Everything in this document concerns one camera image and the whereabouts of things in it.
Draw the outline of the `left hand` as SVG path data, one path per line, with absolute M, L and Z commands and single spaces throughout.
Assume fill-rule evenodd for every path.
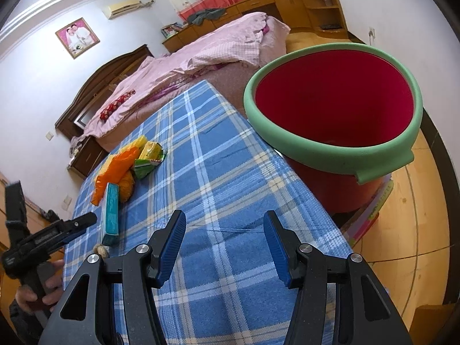
M 63 294 L 62 268 L 65 265 L 63 259 L 53 261 L 54 275 L 45 281 L 45 287 L 49 291 L 47 295 L 39 298 L 36 292 L 27 284 L 21 285 L 16 290 L 16 303 L 27 314 L 33 314 L 42 308 L 53 311 L 54 306 Z

